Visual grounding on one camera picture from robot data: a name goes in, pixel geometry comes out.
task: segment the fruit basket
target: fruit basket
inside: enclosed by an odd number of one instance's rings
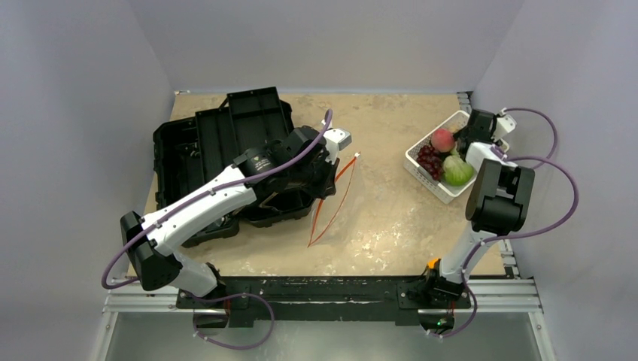
[[[417,163],[418,151],[424,146],[430,143],[430,137],[437,129],[447,129],[452,133],[459,131],[467,124],[469,114],[464,111],[457,111],[452,114],[447,120],[439,124],[432,132],[423,137],[417,144],[413,145],[406,151],[406,160],[403,162],[403,167],[407,169],[421,184],[429,189],[434,195],[441,200],[441,202],[448,204],[452,202],[456,197],[460,196],[465,190],[470,188],[476,179],[476,171],[472,178],[460,187],[453,187],[445,182],[436,181],[430,176],[423,167]],[[503,145],[501,149],[507,151],[509,144],[502,140]]]

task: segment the bunch of red grapes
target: bunch of red grapes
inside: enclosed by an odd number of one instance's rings
[[[432,176],[435,181],[440,181],[443,176],[443,161],[439,152],[433,146],[426,144],[419,150],[417,163]]]

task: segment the black toolbox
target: black toolbox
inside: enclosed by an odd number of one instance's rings
[[[153,134],[158,209],[214,179],[248,148],[286,138],[293,128],[292,108],[279,100],[274,87],[229,93],[220,108],[162,124]],[[266,205],[244,207],[236,216],[228,215],[211,224],[184,246],[236,235],[238,218],[267,227],[305,217],[313,201],[301,191],[278,194]]]

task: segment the white wall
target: white wall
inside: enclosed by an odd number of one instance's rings
[[[553,116],[556,159],[579,182],[570,222],[515,244],[523,271],[537,279],[559,359],[638,352],[636,14],[633,0],[528,0],[474,95],[477,108],[529,106]],[[546,152],[548,127],[516,116],[516,153]],[[570,202],[559,174],[539,176],[527,229],[553,222]]]
[[[523,0],[130,0],[174,89],[473,89]]]
[[[86,359],[172,90],[125,0],[0,2],[0,359]]]

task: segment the floor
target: floor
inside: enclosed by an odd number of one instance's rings
[[[216,108],[224,97],[179,95],[171,120]],[[292,105],[295,126],[318,128],[326,109],[333,109],[333,126],[348,130],[353,140],[340,155],[342,165],[361,153],[336,221],[310,247],[312,215],[265,229],[243,223],[237,236],[186,249],[186,255],[213,263],[222,275],[418,275],[428,260],[444,256],[454,246],[467,225],[468,192],[445,205],[403,168],[403,160],[408,148],[459,109],[455,95],[280,97]],[[344,198],[348,172],[337,183],[337,195],[322,207],[318,229]],[[145,213],[156,209],[155,192],[153,180]],[[474,274],[504,274],[497,247]]]

